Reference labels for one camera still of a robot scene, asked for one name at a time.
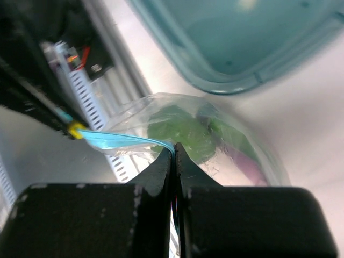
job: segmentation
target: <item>red wire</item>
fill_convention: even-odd
[[[81,58],[81,64],[78,68],[76,68],[76,70],[80,70],[80,69],[84,68],[86,61],[87,61],[88,54],[90,53],[90,50],[91,50],[90,47],[84,47],[84,50],[82,53],[82,58]]]

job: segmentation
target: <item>green fruit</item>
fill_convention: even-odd
[[[259,162],[254,148],[242,132],[216,118],[209,120],[208,129],[226,144],[231,145],[254,161]]]
[[[216,152],[216,143],[208,130],[178,106],[165,107],[151,116],[148,137],[180,142],[197,164],[209,160]],[[160,153],[162,147],[152,147],[151,150]]]

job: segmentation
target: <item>wire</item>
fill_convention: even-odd
[[[86,62],[87,62],[87,57],[90,53],[91,48],[90,47],[84,47],[83,53],[82,53],[82,58],[81,58],[81,64],[76,70],[80,70],[84,68]]]

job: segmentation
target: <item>clear plastic bag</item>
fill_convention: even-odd
[[[136,162],[149,163],[161,145],[172,148],[180,142],[193,162],[222,185],[289,184],[282,166],[249,130],[200,97],[154,94],[124,105],[102,132],[83,136],[105,154],[134,155]]]

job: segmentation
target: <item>blue container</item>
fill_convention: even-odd
[[[277,78],[343,28],[343,0],[130,0],[180,74],[212,94]]]

